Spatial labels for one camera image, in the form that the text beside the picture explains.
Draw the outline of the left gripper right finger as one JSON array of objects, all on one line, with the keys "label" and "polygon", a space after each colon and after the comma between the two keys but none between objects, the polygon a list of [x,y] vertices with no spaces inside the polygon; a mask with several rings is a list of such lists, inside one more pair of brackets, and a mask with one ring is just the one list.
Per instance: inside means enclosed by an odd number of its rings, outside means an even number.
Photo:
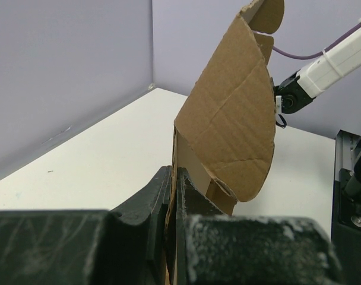
[{"label": "left gripper right finger", "polygon": [[309,218],[228,216],[184,168],[175,183],[175,284],[344,284],[334,247]]}]

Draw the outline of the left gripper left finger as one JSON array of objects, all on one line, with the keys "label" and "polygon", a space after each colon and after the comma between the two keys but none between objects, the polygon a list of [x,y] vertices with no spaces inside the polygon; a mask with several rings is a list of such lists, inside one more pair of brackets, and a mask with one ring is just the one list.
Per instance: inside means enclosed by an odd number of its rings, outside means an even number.
[{"label": "left gripper left finger", "polygon": [[0,284],[165,284],[171,169],[112,210],[0,211]]}]

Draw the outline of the brown cardboard box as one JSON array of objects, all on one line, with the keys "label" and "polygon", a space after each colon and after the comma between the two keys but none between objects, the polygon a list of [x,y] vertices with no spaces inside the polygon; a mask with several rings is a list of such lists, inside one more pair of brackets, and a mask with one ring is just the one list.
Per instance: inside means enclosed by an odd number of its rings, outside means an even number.
[{"label": "brown cardboard box", "polygon": [[252,1],[236,14],[174,121],[172,184],[165,219],[166,261],[174,278],[176,218],[189,200],[232,214],[260,192],[274,155],[276,104],[267,69],[283,1]]}]

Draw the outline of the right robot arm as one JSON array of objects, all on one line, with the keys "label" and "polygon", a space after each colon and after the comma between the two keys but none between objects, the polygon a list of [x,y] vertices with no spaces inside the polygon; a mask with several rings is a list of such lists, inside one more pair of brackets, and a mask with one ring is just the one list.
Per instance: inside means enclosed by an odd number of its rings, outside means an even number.
[{"label": "right robot arm", "polygon": [[336,82],[361,67],[361,18],[349,31],[324,50],[309,56],[296,56],[276,47],[273,51],[292,59],[309,60],[300,70],[273,87],[276,114],[285,128],[284,114],[300,111]]}]

